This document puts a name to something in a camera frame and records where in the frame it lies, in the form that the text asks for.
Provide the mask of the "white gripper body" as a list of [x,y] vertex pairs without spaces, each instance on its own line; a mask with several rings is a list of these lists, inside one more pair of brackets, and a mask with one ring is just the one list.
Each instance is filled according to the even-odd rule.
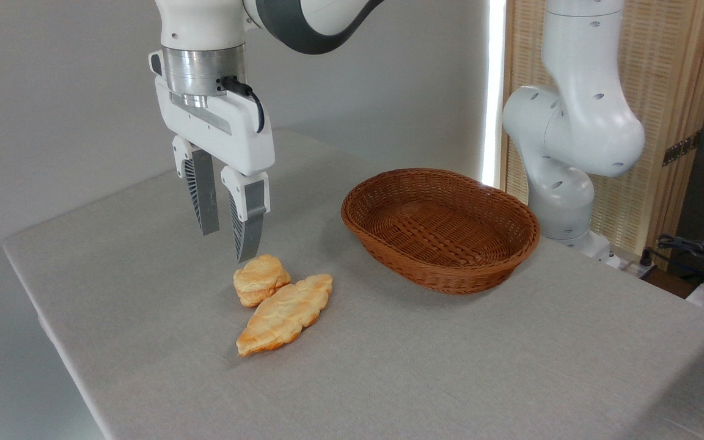
[[165,125],[243,175],[254,175],[276,161],[270,117],[251,97],[227,92],[208,97],[206,108],[194,108],[171,92],[161,66],[162,52],[149,55]]

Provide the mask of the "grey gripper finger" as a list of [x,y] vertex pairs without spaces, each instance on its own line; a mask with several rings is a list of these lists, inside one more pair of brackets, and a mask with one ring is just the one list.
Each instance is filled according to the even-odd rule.
[[237,261],[257,256],[262,241],[263,220],[271,211],[269,177],[266,172],[246,176],[231,166],[221,171],[229,192]]
[[178,177],[184,179],[201,233],[219,230],[218,204],[213,158],[181,136],[172,142]]

